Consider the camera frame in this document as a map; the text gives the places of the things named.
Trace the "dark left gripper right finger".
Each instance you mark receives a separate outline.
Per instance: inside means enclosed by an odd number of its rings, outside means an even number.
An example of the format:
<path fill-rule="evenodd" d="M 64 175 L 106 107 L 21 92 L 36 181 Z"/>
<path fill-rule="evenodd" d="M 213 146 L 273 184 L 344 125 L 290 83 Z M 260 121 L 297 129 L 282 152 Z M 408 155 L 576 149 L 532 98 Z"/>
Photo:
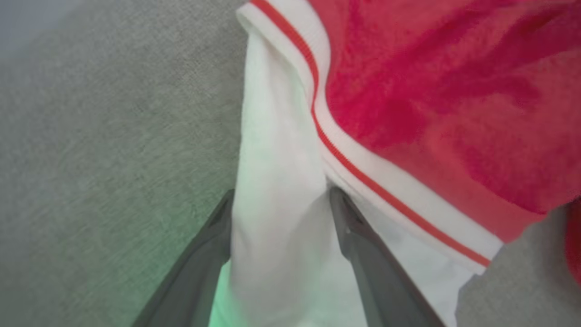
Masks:
<path fill-rule="evenodd" d="M 342 189 L 329 190 L 343 255 L 351 263 L 370 327 L 442 327 L 443 321 Z"/>

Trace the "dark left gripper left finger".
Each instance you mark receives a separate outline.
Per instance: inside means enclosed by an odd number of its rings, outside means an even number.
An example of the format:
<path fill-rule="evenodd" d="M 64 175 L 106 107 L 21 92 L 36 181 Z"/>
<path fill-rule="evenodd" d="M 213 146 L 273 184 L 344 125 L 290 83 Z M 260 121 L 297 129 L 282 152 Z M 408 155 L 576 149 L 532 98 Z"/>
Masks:
<path fill-rule="evenodd" d="M 228 190 L 135 319 L 134 327 L 208 327 L 222 267 L 231 258 Z"/>

